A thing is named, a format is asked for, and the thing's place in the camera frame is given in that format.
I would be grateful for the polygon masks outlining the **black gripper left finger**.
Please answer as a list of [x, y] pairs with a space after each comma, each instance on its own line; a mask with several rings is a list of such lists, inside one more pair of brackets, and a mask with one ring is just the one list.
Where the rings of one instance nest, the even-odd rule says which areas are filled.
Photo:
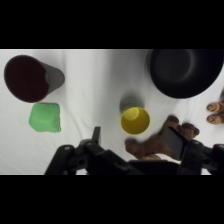
[[93, 130], [92, 143], [94, 146], [99, 146], [101, 144], [101, 128], [99, 126], [95, 127]]

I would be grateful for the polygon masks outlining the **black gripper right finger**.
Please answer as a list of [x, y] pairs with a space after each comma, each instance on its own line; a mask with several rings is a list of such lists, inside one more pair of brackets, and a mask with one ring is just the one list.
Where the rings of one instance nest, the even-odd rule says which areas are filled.
[[188, 141], [172, 127], [165, 130], [164, 141], [174, 156], [181, 160]]

